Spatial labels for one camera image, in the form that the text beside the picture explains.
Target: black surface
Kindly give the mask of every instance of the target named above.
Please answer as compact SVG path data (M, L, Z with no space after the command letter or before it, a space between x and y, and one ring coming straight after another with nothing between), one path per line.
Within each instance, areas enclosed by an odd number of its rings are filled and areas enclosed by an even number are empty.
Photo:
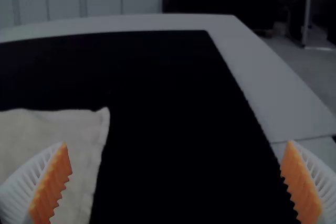
M107 105L90 223L296 223L279 165L205 31L0 44L2 110Z

